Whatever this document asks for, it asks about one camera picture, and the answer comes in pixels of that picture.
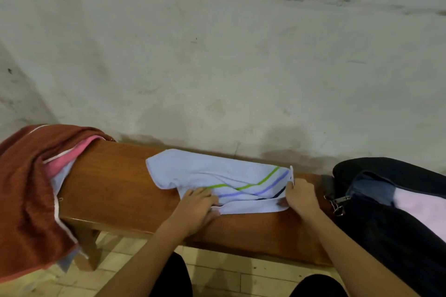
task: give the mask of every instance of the bench leg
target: bench leg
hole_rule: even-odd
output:
[[[96,239],[100,231],[85,227],[74,227],[74,232],[83,252],[88,256],[78,253],[75,256],[76,266],[82,271],[95,271],[101,260],[102,249],[96,246]]]

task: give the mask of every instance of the black pants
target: black pants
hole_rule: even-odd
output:
[[[192,283],[186,263],[175,252],[164,266],[149,297],[160,296],[192,297]],[[290,297],[309,296],[348,297],[341,284],[334,278],[325,275],[305,277],[290,295]]]

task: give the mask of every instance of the blue stripe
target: blue stripe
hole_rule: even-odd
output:
[[[281,180],[284,179],[285,176],[287,176],[289,173],[289,170],[285,171],[276,181],[274,181],[270,186],[266,187],[265,189],[263,189],[262,191],[255,193],[255,194],[250,194],[250,193],[245,193],[243,191],[238,191],[237,193],[231,193],[231,194],[223,194],[223,195],[219,195],[219,198],[222,197],[230,197],[230,196],[237,196],[237,195],[242,195],[242,194],[246,194],[246,195],[260,195],[263,194],[265,192],[267,192],[268,190],[270,190],[272,187],[274,187],[277,183],[279,183]]]

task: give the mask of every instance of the black bag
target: black bag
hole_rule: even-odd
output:
[[[446,243],[409,213],[375,200],[345,194],[360,176],[406,190],[446,198],[446,177],[390,158],[358,158],[333,169],[326,188],[336,224],[422,297],[446,296]]]

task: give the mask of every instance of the left hand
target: left hand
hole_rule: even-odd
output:
[[[218,196],[213,196],[210,189],[189,189],[165,223],[186,238],[220,216],[218,211],[210,210],[218,204]]]

